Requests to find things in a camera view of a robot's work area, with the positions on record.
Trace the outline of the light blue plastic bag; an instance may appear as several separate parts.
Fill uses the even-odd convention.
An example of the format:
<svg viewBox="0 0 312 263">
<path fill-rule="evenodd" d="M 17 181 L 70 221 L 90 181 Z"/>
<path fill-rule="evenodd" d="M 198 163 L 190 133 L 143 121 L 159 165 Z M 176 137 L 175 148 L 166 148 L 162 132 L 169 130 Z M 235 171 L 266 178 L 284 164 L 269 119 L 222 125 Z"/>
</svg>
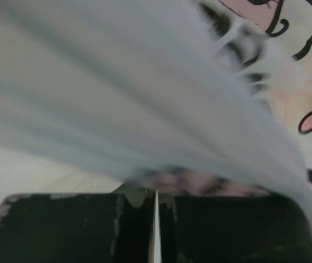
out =
<svg viewBox="0 0 312 263">
<path fill-rule="evenodd" d="M 312 224 L 312 1 L 0 1 L 0 145 Z"/>
</svg>

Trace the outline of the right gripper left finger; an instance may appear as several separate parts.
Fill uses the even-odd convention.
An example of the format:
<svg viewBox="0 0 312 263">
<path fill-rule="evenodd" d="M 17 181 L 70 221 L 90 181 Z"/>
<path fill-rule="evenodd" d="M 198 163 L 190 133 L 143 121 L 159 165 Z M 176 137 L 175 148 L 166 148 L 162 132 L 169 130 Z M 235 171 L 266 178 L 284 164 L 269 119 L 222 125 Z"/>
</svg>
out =
<svg viewBox="0 0 312 263">
<path fill-rule="evenodd" d="M 149 262 L 155 195 L 32 194 L 0 204 L 0 262 Z"/>
</svg>

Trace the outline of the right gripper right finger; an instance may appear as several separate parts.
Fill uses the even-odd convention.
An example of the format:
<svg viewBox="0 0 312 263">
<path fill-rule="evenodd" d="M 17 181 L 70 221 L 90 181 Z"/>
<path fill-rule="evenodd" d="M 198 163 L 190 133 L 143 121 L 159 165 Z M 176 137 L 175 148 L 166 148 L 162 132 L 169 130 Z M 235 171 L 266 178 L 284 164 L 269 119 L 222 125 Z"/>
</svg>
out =
<svg viewBox="0 0 312 263">
<path fill-rule="evenodd" d="M 312 230 L 293 201 L 159 194 L 162 262 L 312 262 Z"/>
</svg>

